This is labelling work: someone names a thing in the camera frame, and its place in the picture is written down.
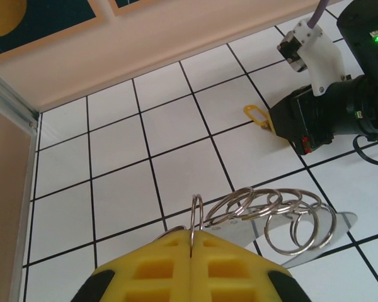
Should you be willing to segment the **silver metal keyring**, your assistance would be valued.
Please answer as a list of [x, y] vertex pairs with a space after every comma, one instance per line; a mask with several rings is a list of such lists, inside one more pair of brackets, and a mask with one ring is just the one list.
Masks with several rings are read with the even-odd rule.
[[[291, 194], [294, 198], [284, 200], [283, 193]], [[272, 193], [268, 194], [266, 201], [269, 204], [269, 215], [286, 214], [294, 211], [301, 204], [302, 193], [298, 189], [274, 189]]]
[[297, 243], [296, 249], [283, 250], [283, 249], [279, 249], [278, 247], [276, 247], [273, 244], [273, 242], [270, 239], [270, 235], [269, 235], [269, 227], [270, 227], [270, 223], [271, 223], [274, 215], [269, 215], [268, 218], [267, 218], [267, 221], [266, 221], [264, 229], [263, 229], [264, 235], [265, 235], [266, 241], [269, 244], [269, 246], [279, 254], [282, 254], [282, 255], [299, 255], [299, 254], [305, 252], [306, 250], [308, 250], [310, 247], [312, 247], [313, 243], [316, 240], [316, 237], [318, 235], [318, 230], [319, 230], [318, 214], [315, 212], [314, 208], [310, 204], [307, 204], [306, 202], [301, 201], [301, 205], [304, 206], [301, 210], [298, 210], [299, 207], [296, 207], [296, 210], [294, 210], [294, 213], [298, 215], [297, 221], [300, 220], [300, 217], [302, 215], [305, 215], [307, 213], [307, 214], [312, 215], [314, 226], [313, 226], [313, 230], [312, 230], [311, 236], [309, 237], [308, 241], [304, 245], [300, 245], [299, 243]]
[[200, 194], [194, 194], [192, 197], [192, 206], [191, 206], [191, 217], [190, 217], [190, 257], [193, 254], [193, 245], [195, 237], [195, 215], [196, 210], [198, 210], [198, 229], [203, 230], [203, 219], [204, 219], [204, 209], [203, 209], [203, 199]]
[[252, 203], [255, 190], [252, 187], [244, 187], [228, 194], [207, 213], [205, 227], [220, 225], [227, 220], [237, 218]]
[[174, 233], [174, 232], [177, 232], [177, 231], [181, 231], [181, 230], [187, 230], [187, 228], [185, 226], [183, 226], [183, 225], [174, 226], [173, 228], [171, 228], [171, 229], [165, 231], [164, 233], [162, 233], [160, 236], [156, 237], [154, 239], [154, 241], [159, 240], [159, 239], [161, 239], [161, 238], [163, 238], [165, 236], [168, 236], [171, 233]]
[[304, 203], [304, 205], [301, 206], [301, 208], [307, 208], [307, 206], [309, 206], [314, 210], [320, 209], [322, 205], [322, 200], [317, 194], [304, 189], [297, 189], [297, 191], [301, 193], [302, 202]]
[[[259, 197], [266, 197], [264, 204], [252, 206]], [[232, 193], [227, 202], [226, 213], [229, 219], [254, 220], [273, 214], [282, 204], [283, 196], [278, 189], [253, 189], [245, 187]]]
[[[312, 236], [314, 238], [314, 243], [310, 247], [312, 250], [321, 249], [325, 245], [329, 244], [330, 240], [334, 236], [337, 225], [336, 213], [328, 204], [323, 203], [319, 209], [316, 209], [314, 212], [318, 214], [319, 227], [318, 234]], [[301, 244], [297, 238], [297, 228], [301, 219], [302, 215], [299, 215], [296, 221], [290, 224], [290, 237], [298, 247], [300, 247]]]

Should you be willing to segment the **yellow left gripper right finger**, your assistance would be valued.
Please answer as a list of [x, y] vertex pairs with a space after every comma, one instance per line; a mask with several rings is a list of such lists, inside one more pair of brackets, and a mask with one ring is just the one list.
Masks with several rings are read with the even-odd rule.
[[312, 302], [284, 267], [238, 245], [196, 231], [191, 302]]

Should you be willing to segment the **framed dark poster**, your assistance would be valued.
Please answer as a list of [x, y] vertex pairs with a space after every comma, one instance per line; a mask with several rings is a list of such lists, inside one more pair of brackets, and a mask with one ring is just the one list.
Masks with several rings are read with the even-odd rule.
[[115, 16], [144, 14], [161, 16], [190, 7], [192, 0], [107, 0]]

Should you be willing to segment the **framed poster yellow circle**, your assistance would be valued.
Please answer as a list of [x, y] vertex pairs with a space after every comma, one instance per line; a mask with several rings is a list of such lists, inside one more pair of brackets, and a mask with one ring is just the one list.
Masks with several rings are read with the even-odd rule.
[[0, 0], [0, 63], [104, 20], [99, 0]]

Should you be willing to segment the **aluminium frame post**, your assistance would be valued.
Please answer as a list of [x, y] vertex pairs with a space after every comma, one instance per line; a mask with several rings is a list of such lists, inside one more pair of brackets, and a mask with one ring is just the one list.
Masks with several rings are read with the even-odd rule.
[[0, 78], [0, 302], [18, 302], [38, 111]]

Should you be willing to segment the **cluster of metal key rings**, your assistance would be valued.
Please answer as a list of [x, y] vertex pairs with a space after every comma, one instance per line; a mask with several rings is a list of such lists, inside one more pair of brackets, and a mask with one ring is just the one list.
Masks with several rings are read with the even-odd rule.
[[[295, 222], [297, 217], [298, 215], [295, 213], [274, 215], [270, 223], [269, 235], [273, 244], [279, 249], [293, 250], [297, 248], [296, 244], [290, 237], [290, 224]], [[334, 247], [335, 243], [345, 237], [347, 232], [349, 232], [358, 221], [358, 216], [355, 213], [347, 211], [336, 213], [336, 217], [336, 230], [329, 244], [321, 249], [312, 250], [309, 248], [299, 255], [282, 255], [282, 265], [286, 269], [290, 269], [314, 260], [321, 254], [327, 252], [330, 248]], [[241, 247], [246, 247], [256, 239], [262, 238], [263, 241], [266, 242], [267, 247], [271, 248], [266, 241], [263, 230], [266, 221], [266, 216], [255, 220], [241, 220], [239, 218], [234, 218], [227, 220], [220, 225], [204, 227], [204, 230]], [[302, 215], [302, 219], [297, 228], [297, 238], [301, 245], [304, 245], [308, 241], [313, 226], [314, 222], [312, 215]]]

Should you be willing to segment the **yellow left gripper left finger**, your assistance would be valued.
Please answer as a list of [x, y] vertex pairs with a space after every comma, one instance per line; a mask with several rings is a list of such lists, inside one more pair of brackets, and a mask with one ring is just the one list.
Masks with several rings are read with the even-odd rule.
[[103, 264], [71, 302], [190, 302], [190, 232], [178, 230]]

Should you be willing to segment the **yellow key tag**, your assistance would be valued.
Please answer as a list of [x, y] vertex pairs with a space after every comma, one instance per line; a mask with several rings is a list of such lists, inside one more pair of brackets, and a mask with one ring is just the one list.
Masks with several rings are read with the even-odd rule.
[[[264, 120], [258, 120], [254, 115], [253, 115], [253, 112], [258, 112], [263, 118]], [[270, 122], [269, 122], [269, 119], [268, 119], [268, 115], [266, 112], [264, 112], [261, 108], [257, 107], [256, 105], [253, 105], [253, 104], [249, 104], [249, 105], [246, 105], [244, 108], [243, 108], [243, 112], [244, 114], [253, 122], [255, 123], [256, 125], [258, 125], [259, 127], [261, 127], [262, 129], [264, 130], [268, 130], [270, 131], [271, 128], [270, 128]]]

